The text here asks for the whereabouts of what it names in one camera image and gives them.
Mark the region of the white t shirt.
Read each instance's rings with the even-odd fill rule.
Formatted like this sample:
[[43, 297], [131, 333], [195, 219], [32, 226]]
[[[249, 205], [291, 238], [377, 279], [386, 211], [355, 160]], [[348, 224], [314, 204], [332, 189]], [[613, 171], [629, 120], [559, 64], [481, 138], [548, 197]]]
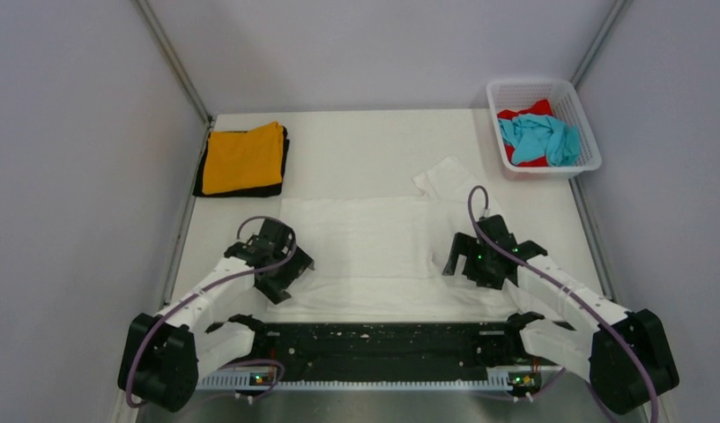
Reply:
[[456, 234], [470, 234], [466, 199], [477, 178], [449, 156], [417, 174], [415, 197], [287, 199], [279, 217], [315, 260], [267, 307], [278, 321], [501, 320], [516, 311], [501, 290], [443, 270]]

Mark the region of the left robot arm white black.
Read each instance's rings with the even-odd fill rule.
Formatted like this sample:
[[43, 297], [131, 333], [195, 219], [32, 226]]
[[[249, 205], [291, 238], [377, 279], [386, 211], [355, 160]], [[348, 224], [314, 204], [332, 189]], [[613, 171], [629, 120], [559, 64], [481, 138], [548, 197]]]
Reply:
[[252, 365], [265, 359], [269, 342], [257, 333], [259, 320], [236, 307], [257, 293], [274, 305], [290, 299], [288, 287], [315, 261], [289, 225], [259, 221], [256, 234], [229, 246], [178, 301], [132, 320], [117, 379], [127, 406], [178, 412], [207, 375], [239, 358]]

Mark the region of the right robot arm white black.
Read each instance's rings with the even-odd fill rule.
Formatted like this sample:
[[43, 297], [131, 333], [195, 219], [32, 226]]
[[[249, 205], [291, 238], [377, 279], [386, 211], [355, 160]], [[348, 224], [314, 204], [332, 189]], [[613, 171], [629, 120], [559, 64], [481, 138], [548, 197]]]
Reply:
[[454, 234], [443, 273], [507, 289], [519, 310], [505, 323], [502, 350], [515, 363], [551, 361], [579, 376], [607, 410], [627, 414], [679, 385], [664, 326], [648, 309], [631, 311], [570, 276], [534, 241], [517, 241], [504, 218]]

